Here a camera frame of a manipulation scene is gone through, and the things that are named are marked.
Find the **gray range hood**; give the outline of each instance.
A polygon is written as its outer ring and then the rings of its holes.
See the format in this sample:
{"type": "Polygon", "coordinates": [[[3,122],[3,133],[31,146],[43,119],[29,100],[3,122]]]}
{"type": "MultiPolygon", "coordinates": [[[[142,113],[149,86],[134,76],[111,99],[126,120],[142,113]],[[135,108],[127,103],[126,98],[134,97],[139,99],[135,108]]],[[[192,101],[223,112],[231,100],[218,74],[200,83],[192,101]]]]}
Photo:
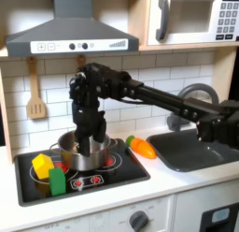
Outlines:
{"type": "Polygon", "coordinates": [[[92,18],[91,0],[54,0],[54,20],[7,37],[9,56],[138,51],[138,38],[92,18]]]}

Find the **stovetop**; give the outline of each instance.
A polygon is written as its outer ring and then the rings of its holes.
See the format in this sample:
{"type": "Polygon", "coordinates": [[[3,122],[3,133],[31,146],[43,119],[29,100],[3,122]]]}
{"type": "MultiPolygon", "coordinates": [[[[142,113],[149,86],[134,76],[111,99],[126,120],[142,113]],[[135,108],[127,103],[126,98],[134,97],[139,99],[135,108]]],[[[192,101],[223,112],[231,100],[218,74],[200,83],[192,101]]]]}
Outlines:
{"type": "Polygon", "coordinates": [[[129,183],[148,180],[150,177],[134,154],[121,139],[111,139],[110,155],[104,167],[79,172],[68,169],[62,163],[58,150],[30,152],[15,158],[19,204],[32,206],[53,200],[80,196],[129,183]],[[35,174],[32,160],[40,153],[51,157],[55,167],[61,167],[66,178],[66,194],[52,196],[49,180],[39,180],[35,174]]]}

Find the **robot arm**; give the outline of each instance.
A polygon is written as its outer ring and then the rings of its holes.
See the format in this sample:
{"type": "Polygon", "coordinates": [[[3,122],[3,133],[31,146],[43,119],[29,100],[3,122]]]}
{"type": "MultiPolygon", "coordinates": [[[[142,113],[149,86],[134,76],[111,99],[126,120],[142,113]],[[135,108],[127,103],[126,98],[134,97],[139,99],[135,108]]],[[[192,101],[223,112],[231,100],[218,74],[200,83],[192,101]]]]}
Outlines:
{"type": "Polygon", "coordinates": [[[85,65],[77,72],[70,81],[70,98],[73,99],[73,121],[77,125],[78,151],[86,156],[89,156],[89,137],[98,142],[105,139],[105,113],[98,111],[98,98],[168,109],[196,123],[200,141],[216,140],[239,148],[239,102],[224,101],[216,106],[194,98],[183,99],[147,87],[143,82],[132,80],[129,73],[104,65],[85,65]],[[137,101],[127,101],[124,97],[137,101]]]}

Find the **sink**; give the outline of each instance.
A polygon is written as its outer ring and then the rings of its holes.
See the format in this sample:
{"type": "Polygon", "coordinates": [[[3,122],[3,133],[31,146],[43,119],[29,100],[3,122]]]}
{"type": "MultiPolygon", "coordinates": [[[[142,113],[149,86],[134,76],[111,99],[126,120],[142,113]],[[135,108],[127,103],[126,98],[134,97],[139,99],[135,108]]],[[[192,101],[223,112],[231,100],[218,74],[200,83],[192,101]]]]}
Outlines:
{"type": "Polygon", "coordinates": [[[239,161],[239,151],[227,145],[199,142],[195,129],[155,135],[147,141],[168,167],[180,172],[239,161]]]}

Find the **white countertop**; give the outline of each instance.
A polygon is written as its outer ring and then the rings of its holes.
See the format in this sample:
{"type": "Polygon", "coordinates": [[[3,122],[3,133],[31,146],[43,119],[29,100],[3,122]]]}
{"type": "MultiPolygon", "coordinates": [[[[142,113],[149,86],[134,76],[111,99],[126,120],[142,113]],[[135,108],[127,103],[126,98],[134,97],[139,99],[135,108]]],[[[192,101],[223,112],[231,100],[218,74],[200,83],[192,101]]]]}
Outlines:
{"type": "MultiPolygon", "coordinates": [[[[136,137],[166,133],[166,128],[132,132],[136,137]]],[[[110,135],[126,139],[131,133],[110,135]]],[[[6,148],[0,148],[0,231],[14,231],[134,203],[157,196],[239,178],[239,162],[189,173],[175,172],[159,159],[136,155],[150,174],[150,180],[74,196],[31,207],[20,207],[14,165],[7,164],[6,148]]]]}

